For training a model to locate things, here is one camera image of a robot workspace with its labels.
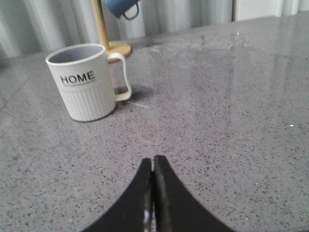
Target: countertop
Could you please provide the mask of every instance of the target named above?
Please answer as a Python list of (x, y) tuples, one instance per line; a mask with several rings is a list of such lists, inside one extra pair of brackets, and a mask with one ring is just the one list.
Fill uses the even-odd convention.
[[(130, 41), (130, 100), (67, 113), (47, 53), (0, 62), (0, 230), (80, 231), (165, 155), (239, 232), (309, 227), (309, 13)], [(111, 65), (116, 91), (122, 64)]]

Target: blue mug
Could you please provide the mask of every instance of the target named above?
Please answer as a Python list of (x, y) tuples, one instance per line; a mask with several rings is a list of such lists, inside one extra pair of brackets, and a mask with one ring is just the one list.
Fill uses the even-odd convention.
[[(120, 16), (123, 15), (127, 20), (132, 20), (139, 14), (140, 10), (138, 1), (139, 0), (103, 0), (103, 2), (107, 5), (107, 7), (113, 13), (114, 16), (120, 18)], [(134, 15), (131, 18), (128, 18), (126, 16), (126, 11), (134, 5), (136, 5), (137, 7), (136, 15)]]

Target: round wooden base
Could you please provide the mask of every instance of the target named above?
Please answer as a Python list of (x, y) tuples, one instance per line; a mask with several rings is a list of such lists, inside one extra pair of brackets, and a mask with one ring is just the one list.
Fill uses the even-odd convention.
[[(113, 52), (119, 52), (125, 57), (128, 57), (131, 54), (131, 46), (128, 43), (124, 42), (118, 42), (118, 41), (111, 41), (109, 42), (110, 49), (106, 51), (107, 54), (113, 53)], [(111, 59), (108, 62), (113, 63), (120, 61), (119, 59)]]

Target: mug rim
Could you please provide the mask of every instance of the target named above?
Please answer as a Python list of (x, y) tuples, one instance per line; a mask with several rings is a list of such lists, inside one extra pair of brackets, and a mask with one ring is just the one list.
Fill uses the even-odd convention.
[[(74, 60), (74, 61), (68, 61), (68, 62), (61, 62), (61, 63), (56, 63), (56, 62), (51, 62), (50, 59), (53, 58), (54, 56), (65, 52), (65, 51), (69, 51), (71, 49), (77, 48), (77, 47), (86, 47), (86, 46), (96, 46), (96, 47), (101, 47), (102, 50), (100, 50), (98, 53), (95, 53), (92, 56), (83, 58), (83, 59), (79, 59), (79, 60)], [(66, 66), (66, 65), (72, 65), (72, 64), (80, 64), (83, 63), (85, 61), (89, 61), (92, 60), (100, 55), (102, 55), (103, 53), (105, 53), (106, 48), (105, 46), (99, 44), (99, 43), (80, 43), (80, 44), (76, 44), (76, 45), (72, 45), (72, 46), (68, 46), (68, 47), (64, 47), (61, 48), (59, 50), (56, 50), (55, 52), (52, 52), (51, 54), (49, 54), (46, 58), (45, 61), (48, 65), (53, 65), (53, 66)]]

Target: quartz countertop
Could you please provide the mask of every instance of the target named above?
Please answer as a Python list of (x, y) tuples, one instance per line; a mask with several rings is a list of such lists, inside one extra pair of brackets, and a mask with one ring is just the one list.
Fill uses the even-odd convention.
[[(0, 62), (0, 231), (81, 231), (166, 156), (239, 232), (309, 227), (309, 12), (130, 41), (130, 100), (70, 118), (47, 53)], [(111, 64), (116, 91), (122, 64)]]

